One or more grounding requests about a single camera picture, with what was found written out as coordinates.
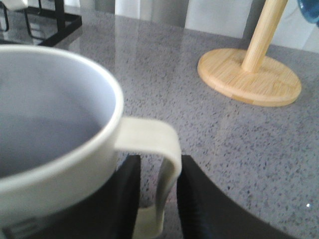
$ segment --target dish rack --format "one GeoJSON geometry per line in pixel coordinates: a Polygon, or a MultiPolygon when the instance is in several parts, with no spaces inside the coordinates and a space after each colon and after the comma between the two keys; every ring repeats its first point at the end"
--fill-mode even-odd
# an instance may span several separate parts
{"type": "Polygon", "coordinates": [[[54,9],[29,6],[9,11],[0,1],[0,44],[54,46],[82,25],[80,15],[66,13],[64,0],[52,0],[54,9]]]}

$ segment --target gray speckled countertop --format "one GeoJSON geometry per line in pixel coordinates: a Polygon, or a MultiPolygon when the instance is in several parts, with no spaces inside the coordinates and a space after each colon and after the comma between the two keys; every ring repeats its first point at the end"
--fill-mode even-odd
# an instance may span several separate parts
{"type": "MultiPolygon", "coordinates": [[[[289,106],[257,107],[212,90],[196,70],[205,52],[245,49],[247,41],[81,14],[83,26],[56,47],[109,69],[123,88],[125,115],[170,123],[182,153],[236,203],[291,235],[319,238],[319,54],[271,46],[267,55],[294,70],[303,89],[289,106]]],[[[155,156],[143,158],[142,205],[152,201],[159,164],[155,156]]],[[[160,238],[182,238],[175,191],[160,238]]]]}

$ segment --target white mug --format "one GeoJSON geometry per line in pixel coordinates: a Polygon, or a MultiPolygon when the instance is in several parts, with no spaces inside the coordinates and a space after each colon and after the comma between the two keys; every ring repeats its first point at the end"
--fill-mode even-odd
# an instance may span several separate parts
{"type": "Polygon", "coordinates": [[[9,10],[21,10],[28,7],[28,0],[1,0],[9,10]]]}
{"type": "Polygon", "coordinates": [[[3,45],[0,62],[0,234],[94,193],[115,171],[116,151],[125,150],[164,156],[155,204],[139,209],[134,229],[136,239],[158,236],[181,171],[175,130],[123,117],[113,75],[77,54],[3,45]]]}

